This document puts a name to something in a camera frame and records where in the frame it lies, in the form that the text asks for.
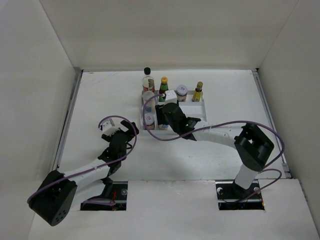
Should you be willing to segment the white powder shaker blue label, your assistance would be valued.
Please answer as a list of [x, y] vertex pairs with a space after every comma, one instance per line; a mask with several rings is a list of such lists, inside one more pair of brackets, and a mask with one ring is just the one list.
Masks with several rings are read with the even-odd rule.
[[158, 125], [158, 130], [166, 131], [167, 129], [168, 129], [168, 125], [167, 124], [159, 124]]

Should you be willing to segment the white peppercorn jar silver lid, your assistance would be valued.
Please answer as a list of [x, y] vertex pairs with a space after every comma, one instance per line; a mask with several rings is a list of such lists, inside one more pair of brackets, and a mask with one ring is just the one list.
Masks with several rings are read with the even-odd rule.
[[154, 114], [156, 112], [155, 109], [155, 93], [151, 90], [145, 91], [142, 94], [143, 105], [145, 105], [145, 112]]

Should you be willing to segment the brown sauce jar white lid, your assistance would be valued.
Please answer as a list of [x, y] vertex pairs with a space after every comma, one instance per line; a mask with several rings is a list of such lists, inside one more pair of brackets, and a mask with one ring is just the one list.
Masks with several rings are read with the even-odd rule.
[[178, 85], [176, 88], [176, 95], [178, 102], [185, 102], [188, 95], [188, 88], [183, 84]]

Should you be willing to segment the red chili sauce bottle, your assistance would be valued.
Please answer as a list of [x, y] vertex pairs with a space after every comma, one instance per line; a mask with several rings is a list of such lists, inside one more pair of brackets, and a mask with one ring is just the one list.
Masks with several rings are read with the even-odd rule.
[[161, 78], [161, 83], [160, 83], [160, 87], [159, 87], [159, 91], [158, 91], [158, 94], [160, 95], [159, 99], [158, 99], [159, 102], [165, 102], [165, 100], [166, 100], [165, 92], [168, 89], [169, 89], [169, 87], [168, 87], [168, 78], [166, 76], [163, 76]]

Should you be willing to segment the small yellow oil bottle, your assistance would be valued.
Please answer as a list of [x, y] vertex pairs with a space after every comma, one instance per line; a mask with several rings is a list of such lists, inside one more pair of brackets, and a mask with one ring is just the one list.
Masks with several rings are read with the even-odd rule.
[[203, 91], [203, 82], [199, 81], [193, 93], [193, 97], [192, 97], [193, 102], [199, 102], [201, 100], [202, 91]]

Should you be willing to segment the dark soy sauce bottle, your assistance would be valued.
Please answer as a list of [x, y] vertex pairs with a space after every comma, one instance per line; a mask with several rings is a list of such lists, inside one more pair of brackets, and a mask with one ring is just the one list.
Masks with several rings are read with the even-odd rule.
[[142, 91], [147, 92], [151, 91], [155, 93], [155, 80], [151, 76], [151, 69], [149, 67], [145, 67], [144, 70], [144, 78], [142, 79]]

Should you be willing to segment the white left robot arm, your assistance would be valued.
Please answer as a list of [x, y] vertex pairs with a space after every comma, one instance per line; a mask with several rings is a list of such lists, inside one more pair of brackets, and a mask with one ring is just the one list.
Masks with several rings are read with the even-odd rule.
[[70, 209], [118, 206], [113, 189], [113, 175], [132, 152], [139, 130], [134, 122], [123, 119], [120, 127], [101, 126], [101, 137], [108, 147], [91, 163], [67, 172], [51, 171], [27, 204], [38, 216], [54, 227], [64, 220]]

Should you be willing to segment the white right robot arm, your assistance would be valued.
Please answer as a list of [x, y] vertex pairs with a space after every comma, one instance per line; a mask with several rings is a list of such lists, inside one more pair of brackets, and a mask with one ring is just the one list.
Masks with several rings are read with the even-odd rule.
[[252, 182], [265, 167], [274, 143], [255, 123], [228, 128], [213, 127], [208, 122], [187, 117], [176, 103], [157, 105], [155, 107], [160, 124], [167, 124], [185, 140], [204, 141], [221, 144], [235, 149], [242, 165], [232, 185], [232, 192], [238, 198], [250, 192]]

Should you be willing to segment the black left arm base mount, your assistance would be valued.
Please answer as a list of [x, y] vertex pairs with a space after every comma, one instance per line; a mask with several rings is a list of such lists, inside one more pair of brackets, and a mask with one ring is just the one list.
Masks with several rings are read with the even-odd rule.
[[105, 178], [105, 187], [98, 196], [91, 197], [88, 203], [81, 203], [81, 211], [126, 211], [128, 197], [128, 181], [113, 181]]

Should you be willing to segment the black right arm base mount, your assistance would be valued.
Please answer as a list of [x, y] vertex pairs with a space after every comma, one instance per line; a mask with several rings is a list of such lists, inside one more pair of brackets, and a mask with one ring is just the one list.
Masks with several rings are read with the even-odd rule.
[[265, 210], [262, 194], [255, 180], [248, 189], [236, 185], [233, 181], [215, 182], [218, 208], [220, 211]]

